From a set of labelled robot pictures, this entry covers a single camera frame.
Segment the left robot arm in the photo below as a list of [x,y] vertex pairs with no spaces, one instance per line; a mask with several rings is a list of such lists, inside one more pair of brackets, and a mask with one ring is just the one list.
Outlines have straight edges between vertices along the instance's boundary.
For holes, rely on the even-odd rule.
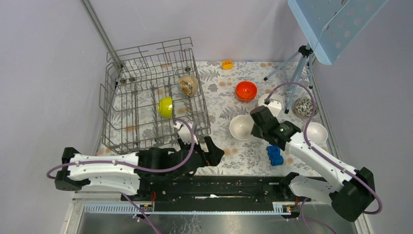
[[218,166],[224,151],[211,137],[204,137],[207,150],[198,142],[177,139],[180,149],[151,147],[124,155],[86,156],[75,148],[67,147],[62,164],[47,177],[54,180],[61,191],[80,191],[83,187],[95,187],[104,191],[122,192],[146,200],[151,194],[148,181],[170,181],[192,178],[198,169]]

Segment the orange plastic bowl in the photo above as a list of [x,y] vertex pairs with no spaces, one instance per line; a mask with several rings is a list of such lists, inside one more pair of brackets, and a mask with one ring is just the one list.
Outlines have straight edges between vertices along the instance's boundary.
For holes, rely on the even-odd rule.
[[249,102],[249,101],[252,101],[252,100],[255,99],[255,97],[244,98],[244,97],[241,97],[241,96],[237,96],[237,98],[238,98],[240,101],[244,101],[244,102]]
[[236,85],[235,94],[244,98],[255,97],[257,95],[257,86],[250,81],[241,81]]

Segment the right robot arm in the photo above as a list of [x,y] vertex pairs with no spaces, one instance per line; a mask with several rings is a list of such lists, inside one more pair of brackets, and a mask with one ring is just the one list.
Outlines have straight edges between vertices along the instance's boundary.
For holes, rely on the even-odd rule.
[[323,177],[323,181],[290,173],[279,188],[287,201],[296,196],[307,197],[331,205],[334,211],[349,222],[354,222],[374,201],[375,181],[366,167],[350,166],[318,145],[309,145],[305,133],[292,122],[278,122],[270,110],[259,106],[250,112],[254,121],[251,134],[266,140],[281,150],[301,159]]

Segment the small white ceramic bowl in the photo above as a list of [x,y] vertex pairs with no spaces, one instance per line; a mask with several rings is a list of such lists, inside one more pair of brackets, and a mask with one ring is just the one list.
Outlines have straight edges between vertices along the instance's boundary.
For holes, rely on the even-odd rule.
[[323,144],[328,139],[326,128],[322,124],[316,122],[309,123],[306,133],[308,139],[316,144]]

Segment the beige ribbed ceramic bowl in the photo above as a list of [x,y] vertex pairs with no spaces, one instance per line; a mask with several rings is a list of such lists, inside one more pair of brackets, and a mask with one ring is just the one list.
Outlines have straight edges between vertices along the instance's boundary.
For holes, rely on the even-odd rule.
[[231,120],[229,131],[237,140],[248,140],[252,137],[253,125],[254,121],[250,115],[238,115]]

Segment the beige floral ceramic bowl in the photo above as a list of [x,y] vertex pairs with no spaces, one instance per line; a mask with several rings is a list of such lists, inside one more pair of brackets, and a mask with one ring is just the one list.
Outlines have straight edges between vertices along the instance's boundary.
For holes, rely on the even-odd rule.
[[185,75],[179,77],[178,83],[181,87],[182,92],[189,97],[193,97],[200,87],[198,78],[193,75]]

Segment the yellow-green plastic bowl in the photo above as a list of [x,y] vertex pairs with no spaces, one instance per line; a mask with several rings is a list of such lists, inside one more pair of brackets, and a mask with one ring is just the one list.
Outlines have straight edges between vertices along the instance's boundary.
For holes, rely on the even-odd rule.
[[163,118],[172,118],[173,99],[172,97],[163,97],[158,102],[158,113]]

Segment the white ribbed ceramic bowl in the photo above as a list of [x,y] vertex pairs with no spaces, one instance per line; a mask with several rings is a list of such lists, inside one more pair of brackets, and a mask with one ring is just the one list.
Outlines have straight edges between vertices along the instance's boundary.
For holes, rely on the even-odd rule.
[[[259,100],[258,100],[258,104],[257,106],[262,106],[265,105],[265,100],[268,98],[268,94],[264,94],[262,95]],[[275,106],[278,109],[282,109],[282,105],[283,105],[283,99],[276,95],[276,94],[272,94],[271,97],[269,97],[269,105],[271,106]]]

